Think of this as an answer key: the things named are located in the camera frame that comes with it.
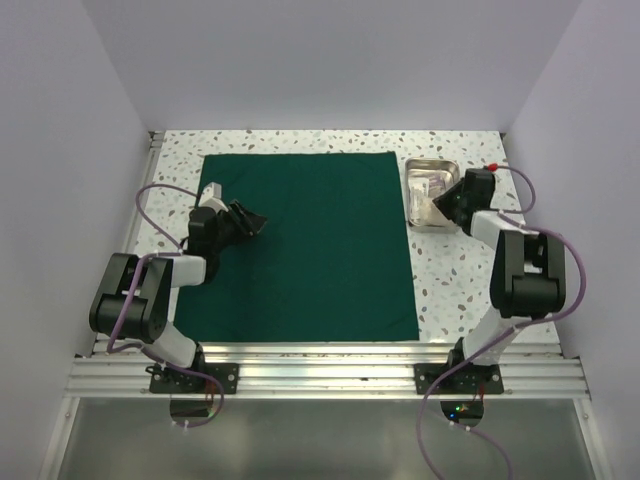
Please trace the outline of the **green surgical cloth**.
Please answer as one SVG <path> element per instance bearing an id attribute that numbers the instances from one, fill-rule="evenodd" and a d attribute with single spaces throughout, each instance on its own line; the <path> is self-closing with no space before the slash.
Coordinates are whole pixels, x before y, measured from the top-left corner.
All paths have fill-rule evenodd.
<path id="1" fill-rule="evenodd" d="M 202 184 L 266 218 L 215 278 L 178 293 L 202 343 L 413 341 L 419 336 L 396 155 L 210 155 Z"/>

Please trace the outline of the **white sachet small print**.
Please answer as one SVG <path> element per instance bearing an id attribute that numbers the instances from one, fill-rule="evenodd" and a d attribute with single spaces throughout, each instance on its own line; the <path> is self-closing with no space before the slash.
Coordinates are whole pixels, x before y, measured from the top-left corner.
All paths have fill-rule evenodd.
<path id="1" fill-rule="evenodd" d="M 409 220 L 415 226 L 435 226 L 441 223 L 442 215 L 431 198 L 420 198 L 411 202 Z"/>

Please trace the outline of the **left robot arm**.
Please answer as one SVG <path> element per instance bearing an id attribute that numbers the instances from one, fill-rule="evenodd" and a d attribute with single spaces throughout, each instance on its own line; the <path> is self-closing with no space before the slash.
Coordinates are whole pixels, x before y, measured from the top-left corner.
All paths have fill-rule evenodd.
<path id="1" fill-rule="evenodd" d="M 256 237 L 266 222 L 237 201 L 207 200 L 190 213 L 185 245 L 176 252 L 113 254 L 89 311 L 91 330 L 109 337 L 109 353 L 143 350 L 175 366 L 172 379 L 182 390 L 201 390 L 208 369 L 200 345 L 168 320 L 171 291 L 211 282 L 223 250 Z"/>

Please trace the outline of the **stainless steel tray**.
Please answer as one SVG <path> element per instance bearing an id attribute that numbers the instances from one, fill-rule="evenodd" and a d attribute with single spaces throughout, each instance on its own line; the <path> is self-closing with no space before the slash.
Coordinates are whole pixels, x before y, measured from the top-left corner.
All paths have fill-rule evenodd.
<path id="1" fill-rule="evenodd" d="M 452 233 L 457 226 L 434 205 L 460 179 L 456 162 L 411 158 L 405 162 L 405 204 L 408 226 L 420 233 Z"/>

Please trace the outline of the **cotton swab packet printed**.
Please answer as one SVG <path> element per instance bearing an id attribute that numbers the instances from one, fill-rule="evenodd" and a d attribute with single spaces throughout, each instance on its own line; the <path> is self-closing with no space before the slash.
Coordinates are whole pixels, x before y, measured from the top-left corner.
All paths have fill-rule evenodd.
<path id="1" fill-rule="evenodd" d="M 420 185 L 429 196 L 439 196 L 447 190 L 447 180 L 442 175 L 425 175 Z"/>

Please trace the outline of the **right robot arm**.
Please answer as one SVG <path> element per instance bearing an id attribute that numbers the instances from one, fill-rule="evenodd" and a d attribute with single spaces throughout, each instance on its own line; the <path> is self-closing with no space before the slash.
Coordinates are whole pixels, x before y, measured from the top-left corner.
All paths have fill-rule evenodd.
<path id="1" fill-rule="evenodd" d="M 434 206 L 469 237 L 494 254 L 490 307 L 479 324 L 449 352 L 445 379 L 468 392 L 481 380 L 480 367 L 497 364 L 527 325 L 560 312 L 566 300 L 565 246 L 557 236 L 526 228 L 491 207 L 493 167 L 469 169 Z"/>

